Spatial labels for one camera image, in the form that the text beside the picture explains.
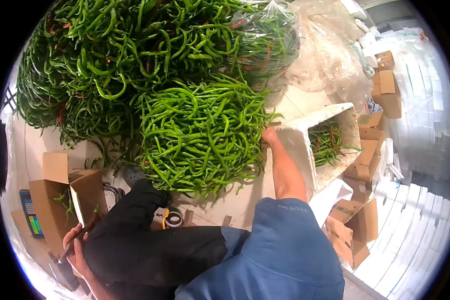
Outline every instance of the pile of green chili peppers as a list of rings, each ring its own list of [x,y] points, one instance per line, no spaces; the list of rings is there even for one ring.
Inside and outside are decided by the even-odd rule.
[[[242,43],[260,57],[285,58],[276,32],[283,20],[266,28],[273,34],[261,51],[246,43],[242,21],[232,22],[238,11],[267,7],[239,0],[59,0],[23,53],[18,113],[34,128],[58,127],[60,143],[70,148],[106,138],[94,141],[105,163],[112,165],[111,145],[159,189],[216,194],[253,177],[248,165],[260,160],[260,131],[272,117],[263,112],[268,92],[247,86],[239,49]]]
[[[333,118],[309,128],[308,138],[310,139],[316,167],[325,164],[334,166],[338,155],[346,155],[341,149],[361,151],[356,147],[342,145],[340,124],[333,120]]]
[[[224,74],[138,97],[144,137],[134,164],[156,189],[194,192],[202,199],[229,183],[254,179],[263,168],[261,133],[270,91],[254,92]]]

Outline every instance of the digital scale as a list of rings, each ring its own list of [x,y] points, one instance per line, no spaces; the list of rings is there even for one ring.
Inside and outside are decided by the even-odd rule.
[[[23,212],[25,213],[25,219],[27,219],[31,236],[36,239],[43,239],[44,234],[42,232],[40,224],[38,224],[34,204],[32,203],[32,197],[30,195],[30,190],[21,189],[18,194],[20,195],[21,207],[23,208]]]

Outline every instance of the yellow cord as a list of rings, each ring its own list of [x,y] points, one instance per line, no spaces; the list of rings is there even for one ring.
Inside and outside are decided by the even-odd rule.
[[[170,211],[168,210],[168,208],[163,213],[163,220],[162,220],[162,227],[163,227],[163,229],[167,229],[167,227],[165,226],[165,218],[168,217],[169,213],[170,213]]]

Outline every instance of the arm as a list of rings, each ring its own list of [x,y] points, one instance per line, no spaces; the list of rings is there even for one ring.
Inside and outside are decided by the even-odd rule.
[[[275,128],[266,128],[262,131],[261,136],[271,149],[275,197],[277,199],[296,198],[307,202],[305,181],[297,165],[278,139]]]
[[[70,232],[68,232],[63,238],[63,249],[66,248],[69,241],[82,229],[82,225],[79,223],[76,227],[74,227]],[[87,239],[88,235],[85,234],[83,240]],[[95,275],[92,273],[87,263],[85,262],[84,253],[82,249],[82,244],[80,241],[75,238],[73,240],[73,246],[75,249],[75,253],[69,255],[67,257],[68,262],[72,265],[75,272],[80,274],[83,279],[87,282],[90,291],[95,296],[96,300],[114,300],[114,297],[106,290],[106,287],[103,286]]]

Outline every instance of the forearm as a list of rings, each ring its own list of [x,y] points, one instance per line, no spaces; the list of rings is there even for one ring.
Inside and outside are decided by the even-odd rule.
[[[280,140],[270,145],[276,199],[296,198],[307,202],[305,181]]]
[[[95,275],[90,274],[84,279],[96,300],[115,300],[113,295],[107,290],[107,287],[103,286]]]

